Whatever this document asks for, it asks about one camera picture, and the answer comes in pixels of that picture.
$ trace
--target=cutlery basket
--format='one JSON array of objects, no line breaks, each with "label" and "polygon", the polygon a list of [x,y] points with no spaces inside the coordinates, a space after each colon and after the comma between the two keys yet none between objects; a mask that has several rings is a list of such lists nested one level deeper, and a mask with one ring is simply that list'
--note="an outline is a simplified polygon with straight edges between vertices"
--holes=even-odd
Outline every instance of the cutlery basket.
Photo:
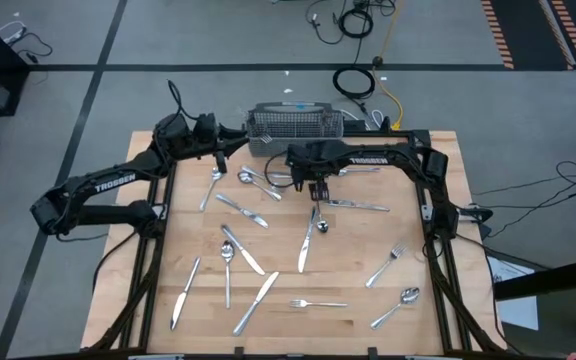
[{"label": "cutlery basket", "polygon": [[287,150],[289,144],[341,139],[344,119],[327,103],[260,103],[248,111],[246,130],[252,156],[270,157]]}]

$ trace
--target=table knife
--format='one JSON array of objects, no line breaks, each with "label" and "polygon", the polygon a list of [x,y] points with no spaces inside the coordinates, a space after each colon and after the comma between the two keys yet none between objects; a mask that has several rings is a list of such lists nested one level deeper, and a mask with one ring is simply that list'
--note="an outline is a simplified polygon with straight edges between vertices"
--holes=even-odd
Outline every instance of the table knife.
[{"label": "table knife", "polygon": [[304,272],[304,267],[306,266],[306,258],[308,257],[308,248],[310,247],[310,235],[312,235],[312,226],[315,224],[315,217],[317,216],[317,207],[312,207],[312,212],[310,213],[310,223],[308,223],[308,231],[306,232],[306,238],[304,239],[303,245],[301,245],[301,251],[299,251],[299,260],[297,261],[297,270],[300,273]]},{"label": "table knife", "polygon": [[239,243],[239,241],[235,237],[235,234],[232,233],[232,231],[230,230],[228,225],[222,224],[221,225],[221,231],[223,231],[223,233],[226,234],[226,236],[228,236],[228,239],[230,239],[230,241],[232,241],[232,243],[235,244],[237,249],[239,249],[241,256],[243,256],[244,259],[246,259],[246,262],[248,262],[248,265],[250,265],[250,267],[253,270],[255,270],[255,272],[257,274],[266,275],[266,272],[261,268],[261,266],[259,266],[259,264],[257,264],[257,262],[252,257],[252,255],[250,255],[250,253],[248,253],[248,251],[246,251],[246,249],[244,249],[244,247]]},{"label": "table knife", "polygon": [[259,289],[259,294],[257,294],[255,301],[252,303],[252,305],[250,305],[250,308],[248,309],[248,311],[246,311],[246,314],[244,315],[244,317],[241,318],[241,320],[239,321],[239,324],[237,324],[237,326],[235,327],[235,330],[232,331],[233,335],[235,335],[235,336],[241,335],[241,332],[244,331],[244,328],[246,327],[248,320],[250,320],[250,316],[255,311],[255,309],[257,308],[257,305],[259,305],[259,303],[264,298],[264,296],[266,296],[266,293],[268,292],[268,290],[270,290],[270,287],[275,282],[275,280],[277,280],[278,276],[279,276],[279,272],[275,271],[274,273],[272,273],[272,275],[270,275],[268,280],[266,280],[266,282],[261,287],[261,289]]},{"label": "table knife", "polygon": [[175,309],[172,311],[172,318],[170,319],[170,330],[174,330],[175,326],[177,326],[177,320],[179,320],[179,315],[181,315],[181,309],[184,307],[184,303],[186,302],[186,297],[188,296],[188,290],[190,290],[190,285],[192,284],[192,280],[195,278],[195,274],[197,274],[197,268],[199,268],[199,260],[200,258],[195,258],[195,265],[192,267],[192,271],[190,272],[190,277],[188,278],[188,282],[186,283],[186,287],[184,291],[179,294],[177,298],[177,302],[175,303]]},{"label": "table knife", "polygon": [[216,197],[217,197],[217,200],[222,201],[222,202],[232,206],[233,208],[238,210],[240,213],[244,214],[244,216],[246,216],[248,219],[250,219],[250,220],[256,222],[257,224],[268,229],[268,223],[266,221],[264,221],[264,219],[262,219],[261,216],[255,214],[254,212],[252,212],[250,210],[242,208],[236,202],[227,198],[225,195],[217,194]]},{"label": "table knife", "polygon": [[375,211],[386,211],[386,212],[390,211],[389,208],[384,206],[359,203],[352,200],[328,200],[328,205],[338,207],[349,207],[355,209],[375,210]]}]

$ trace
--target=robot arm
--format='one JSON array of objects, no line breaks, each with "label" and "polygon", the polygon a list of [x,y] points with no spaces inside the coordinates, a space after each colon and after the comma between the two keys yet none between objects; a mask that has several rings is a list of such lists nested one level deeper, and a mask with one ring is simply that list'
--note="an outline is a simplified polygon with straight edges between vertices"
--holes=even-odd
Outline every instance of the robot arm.
[{"label": "robot arm", "polygon": [[157,218],[145,200],[129,206],[90,206],[91,197],[137,180],[154,180],[168,176],[172,164],[179,160],[216,157],[217,166],[227,172],[225,158],[248,142],[246,132],[217,126],[212,113],[201,114],[191,131],[184,117],[171,114],[161,120],[145,151],[124,164],[74,176],[48,190],[30,211],[40,229],[48,235],[68,234],[77,225],[128,223],[138,228]]},{"label": "robot arm", "polygon": [[339,170],[351,164],[393,165],[402,169],[411,181],[430,192],[433,206],[430,223],[434,235],[446,239],[455,237],[459,214],[446,189],[448,157],[439,151],[405,143],[347,145],[341,140],[328,140],[305,147],[290,145],[286,155],[295,189],[302,191],[304,181],[312,181],[310,195],[315,201],[328,200],[325,178],[339,174]]}]

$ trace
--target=gray floor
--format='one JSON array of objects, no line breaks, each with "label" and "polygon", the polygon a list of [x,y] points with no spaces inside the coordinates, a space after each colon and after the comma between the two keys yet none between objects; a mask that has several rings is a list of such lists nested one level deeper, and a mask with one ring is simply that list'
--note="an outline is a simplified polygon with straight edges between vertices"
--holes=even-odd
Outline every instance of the gray floor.
[{"label": "gray floor", "polygon": [[[110,63],[346,63],[356,41],[338,46],[316,40],[303,12],[310,2],[129,1]],[[97,62],[117,0],[0,2],[0,26],[19,12],[31,31],[55,47],[46,63]],[[318,5],[320,21],[340,1]],[[407,1],[389,52],[390,63],[499,64],[479,1]],[[385,19],[364,41],[360,61],[376,55]],[[336,35],[322,26],[324,36]],[[28,207],[56,177],[86,94],[91,73],[33,73],[17,115],[0,119],[0,331],[37,228]],[[177,83],[187,110],[214,111],[227,126],[258,102],[309,100],[357,113],[333,88],[332,72],[107,72],[103,75],[71,174],[121,162],[135,130],[150,130],[174,111],[166,79]],[[562,160],[576,161],[576,73],[383,72],[405,108],[403,128],[455,130],[473,191],[555,175]],[[363,79],[342,79],[360,88]],[[396,115],[376,94],[367,106]],[[564,168],[574,172],[575,169]],[[534,204],[561,182],[476,197],[486,205]],[[114,194],[95,199],[112,203]],[[521,212],[500,210],[493,229]],[[88,229],[87,234],[103,229]],[[540,210],[488,244],[550,266],[576,261],[576,199]],[[78,349],[90,301],[91,278],[103,244],[49,239],[9,356]],[[540,297],[542,330],[506,327],[510,340],[536,353],[576,350],[576,294]]]}]

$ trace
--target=wooden tabletop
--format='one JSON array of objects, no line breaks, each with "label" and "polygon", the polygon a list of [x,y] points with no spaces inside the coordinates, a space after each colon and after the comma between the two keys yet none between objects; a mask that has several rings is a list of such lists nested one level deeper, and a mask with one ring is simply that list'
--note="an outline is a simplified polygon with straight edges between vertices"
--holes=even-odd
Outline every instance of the wooden tabletop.
[{"label": "wooden tabletop", "polygon": [[[447,184],[455,204],[471,200],[463,160],[454,132],[431,132],[432,146],[449,156]],[[150,143],[149,132],[135,132],[128,159]],[[383,144],[387,138],[347,138],[353,144]],[[219,180],[206,211],[199,203],[210,184],[215,166],[211,156],[178,163],[171,212],[165,239],[161,274],[149,339],[151,353],[229,354],[243,346],[248,354],[366,354],[377,347],[379,354],[441,354],[428,265],[421,253],[421,231],[414,184],[395,167],[378,174],[351,174],[328,181],[333,199],[348,199],[383,205],[390,212],[376,212],[322,205],[329,223],[328,233],[313,231],[303,274],[297,258],[313,206],[307,190],[287,190],[275,202],[253,185],[237,178],[241,165],[262,171],[266,159],[250,156],[247,147],[227,162],[228,174]],[[163,194],[163,182],[159,198]],[[147,182],[120,189],[117,203],[146,198]],[[268,222],[264,229],[236,210],[215,199],[222,193],[241,206],[255,211]],[[266,271],[256,274],[236,251],[231,263],[232,307],[225,307],[225,262],[220,248],[225,240],[220,230],[228,224],[243,246]],[[106,251],[128,235],[127,225],[112,226]],[[460,223],[459,233],[479,239],[476,226]],[[394,244],[404,242],[408,251],[382,275],[375,288],[366,280],[387,259]],[[134,265],[137,240],[113,254],[104,264],[93,295],[82,346],[97,341],[123,308]],[[473,244],[453,240],[464,303],[482,328],[500,346],[495,330],[493,299],[483,251]],[[195,257],[201,265],[181,313],[179,324],[170,331],[172,309],[190,274]],[[269,274],[280,275],[239,337],[232,331]],[[402,306],[379,330],[369,324],[397,304],[407,287],[419,287],[414,305]],[[312,302],[348,303],[347,308],[289,307],[292,299]],[[447,306],[453,347],[459,348],[454,312]],[[143,314],[136,312],[132,343],[136,343]]]}]

